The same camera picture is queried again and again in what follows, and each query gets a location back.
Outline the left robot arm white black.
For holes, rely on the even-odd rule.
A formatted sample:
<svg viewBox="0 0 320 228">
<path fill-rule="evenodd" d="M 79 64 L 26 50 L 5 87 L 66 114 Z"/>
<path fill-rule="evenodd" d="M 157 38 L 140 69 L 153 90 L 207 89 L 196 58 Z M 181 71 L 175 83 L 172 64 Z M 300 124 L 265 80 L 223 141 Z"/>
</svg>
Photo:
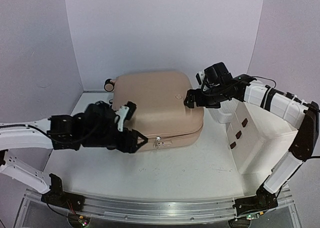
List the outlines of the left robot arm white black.
<svg viewBox="0 0 320 228">
<path fill-rule="evenodd" d="M 125 127 L 137 106 L 129 101 L 118 110 L 103 101 L 90 103 L 84 112 L 53 115 L 29 123 L 0 126 L 0 172 L 41 193 L 57 207 L 67 202 L 62 180 L 57 175 L 42 173 L 20 161 L 13 149 L 40 148 L 73 150 L 106 148 L 134 154 L 148 142 L 148 138 Z"/>
</svg>

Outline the beige hard-shell suitcase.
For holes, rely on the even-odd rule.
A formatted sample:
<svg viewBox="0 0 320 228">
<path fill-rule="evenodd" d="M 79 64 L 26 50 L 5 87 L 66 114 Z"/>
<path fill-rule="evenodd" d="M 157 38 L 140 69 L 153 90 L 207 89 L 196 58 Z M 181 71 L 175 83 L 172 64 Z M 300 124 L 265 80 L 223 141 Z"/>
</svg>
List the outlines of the beige hard-shell suitcase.
<svg viewBox="0 0 320 228">
<path fill-rule="evenodd" d="M 184 105 L 190 89 L 188 76 L 180 71 L 133 73 L 104 83 L 104 90 L 113 93 L 115 111 L 127 102 L 136 104 L 124 127 L 148 138 L 148 143 L 139 149 L 141 152 L 156 150 L 156 137 L 162 141 L 158 150 L 186 147 L 197 141 L 204 125 L 204 109 Z"/>
</svg>

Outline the silver zipper pull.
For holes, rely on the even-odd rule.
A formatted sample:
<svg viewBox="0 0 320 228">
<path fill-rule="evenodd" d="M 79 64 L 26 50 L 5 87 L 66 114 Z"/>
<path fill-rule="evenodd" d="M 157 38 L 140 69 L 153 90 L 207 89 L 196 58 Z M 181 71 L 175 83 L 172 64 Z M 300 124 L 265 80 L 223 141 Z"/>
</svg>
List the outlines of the silver zipper pull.
<svg viewBox="0 0 320 228">
<path fill-rule="evenodd" d="M 162 138 L 157 136 L 154 141 L 154 148 L 157 150 L 162 146 Z"/>
</svg>

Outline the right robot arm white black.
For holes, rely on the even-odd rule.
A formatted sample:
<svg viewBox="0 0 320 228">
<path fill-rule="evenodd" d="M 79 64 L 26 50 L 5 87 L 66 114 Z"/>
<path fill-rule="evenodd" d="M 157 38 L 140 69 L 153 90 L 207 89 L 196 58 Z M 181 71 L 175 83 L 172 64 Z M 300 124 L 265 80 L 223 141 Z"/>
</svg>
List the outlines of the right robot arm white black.
<svg viewBox="0 0 320 228">
<path fill-rule="evenodd" d="M 251 202 L 262 210 L 313 157 L 319 137 L 319 105 L 267 85 L 262 77 L 234 77 L 222 62 L 198 72 L 196 79 L 199 87 L 187 91 L 186 107 L 218 109 L 223 102 L 238 102 L 227 138 L 240 174 L 267 172 Z"/>
</svg>

